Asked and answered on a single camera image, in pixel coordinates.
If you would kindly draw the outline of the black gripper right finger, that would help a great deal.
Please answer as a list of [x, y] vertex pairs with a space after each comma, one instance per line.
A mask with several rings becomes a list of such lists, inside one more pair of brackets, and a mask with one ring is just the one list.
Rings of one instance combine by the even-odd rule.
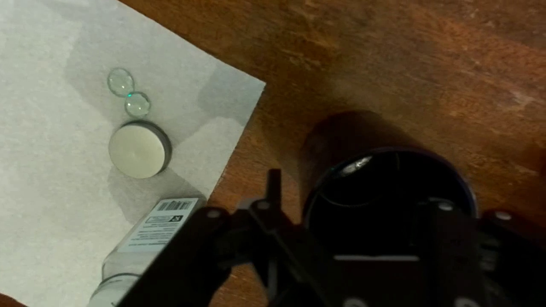
[[434, 255], [465, 253], [472, 243], [468, 216], [451, 201], [427, 197], [421, 204], [424, 236]]

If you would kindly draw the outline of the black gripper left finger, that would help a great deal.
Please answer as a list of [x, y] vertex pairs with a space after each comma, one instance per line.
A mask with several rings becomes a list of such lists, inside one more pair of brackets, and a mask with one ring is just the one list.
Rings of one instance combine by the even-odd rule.
[[274, 228], [281, 214], [281, 170], [269, 168], [265, 190], [260, 199], [250, 202], [248, 211], [260, 228]]

